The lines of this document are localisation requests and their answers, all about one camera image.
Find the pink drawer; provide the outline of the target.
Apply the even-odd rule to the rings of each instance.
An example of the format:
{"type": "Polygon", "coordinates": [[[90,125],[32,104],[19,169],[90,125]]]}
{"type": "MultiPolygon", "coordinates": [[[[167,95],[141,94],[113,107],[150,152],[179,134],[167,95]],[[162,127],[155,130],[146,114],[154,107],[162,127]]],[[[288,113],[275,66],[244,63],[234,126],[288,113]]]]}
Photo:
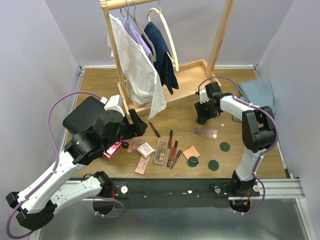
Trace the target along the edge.
{"type": "Polygon", "coordinates": [[[122,147],[122,141],[118,141],[114,145],[109,147],[107,150],[105,150],[101,157],[111,159],[116,155],[116,153],[121,147],[122,147]]]}

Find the long eyeshadow palette purple tones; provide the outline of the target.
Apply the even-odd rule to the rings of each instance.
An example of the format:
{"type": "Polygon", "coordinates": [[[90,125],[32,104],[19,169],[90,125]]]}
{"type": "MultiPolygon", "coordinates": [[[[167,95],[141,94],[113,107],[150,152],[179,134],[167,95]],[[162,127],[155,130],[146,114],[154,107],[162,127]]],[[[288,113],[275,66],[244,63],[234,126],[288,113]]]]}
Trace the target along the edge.
{"type": "Polygon", "coordinates": [[[218,138],[218,131],[211,128],[194,127],[192,135],[195,137],[216,140],[218,138]]]}

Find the black organizer box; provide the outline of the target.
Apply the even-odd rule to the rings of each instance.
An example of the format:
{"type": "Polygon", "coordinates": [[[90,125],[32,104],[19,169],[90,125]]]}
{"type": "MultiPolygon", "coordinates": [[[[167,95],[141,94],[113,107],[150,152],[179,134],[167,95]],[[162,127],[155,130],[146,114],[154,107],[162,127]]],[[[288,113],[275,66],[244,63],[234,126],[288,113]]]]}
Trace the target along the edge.
{"type": "Polygon", "coordinates": [[[72,135],[81,133],[94,126],[98,117],[105,112],[104,104],[93,96],[87,97],[62,122],[72,135]]]}

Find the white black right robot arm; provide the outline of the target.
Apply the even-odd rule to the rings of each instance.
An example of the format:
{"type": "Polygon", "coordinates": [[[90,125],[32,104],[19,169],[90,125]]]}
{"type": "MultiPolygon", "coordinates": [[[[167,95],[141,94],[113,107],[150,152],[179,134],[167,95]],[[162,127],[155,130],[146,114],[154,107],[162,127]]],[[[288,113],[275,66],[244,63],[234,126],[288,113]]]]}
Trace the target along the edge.
{"type": "Polygon", "coordinates": [[[230,191],[241,196],[253,188],[262,159],[278,142],[273,111],[269,106],[259,107],[237,98],[235,94],[223,93],[215,81],[202,89],[197,87],[195,94],[199,96],[199,101],[194,104],[198,124],[203,125],[223,112],[232,114],[242,123],[244,152],[230,183],[230,191]]]}

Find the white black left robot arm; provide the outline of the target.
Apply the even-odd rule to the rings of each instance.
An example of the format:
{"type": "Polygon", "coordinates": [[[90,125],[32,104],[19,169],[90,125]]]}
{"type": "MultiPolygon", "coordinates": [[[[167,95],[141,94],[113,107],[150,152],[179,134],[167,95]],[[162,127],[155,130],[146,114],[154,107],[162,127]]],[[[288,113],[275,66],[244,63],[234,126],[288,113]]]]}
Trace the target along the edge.
{"type": "Polygon", "coordinates": [[[63,120],[63,126],[73,137],[59,153],[58,160],[25,190],[6,196],[20,226],[31,231],[38,230],[60,210],[79,200],[111,195],[113,182],[104,171],[97,171],[74,187],[60,188],[115,143],[144,135],[148,125],[134,109],[129,114],[133,123],[114,109],[97,113],[78,113],[74,110],[63,120]]]}

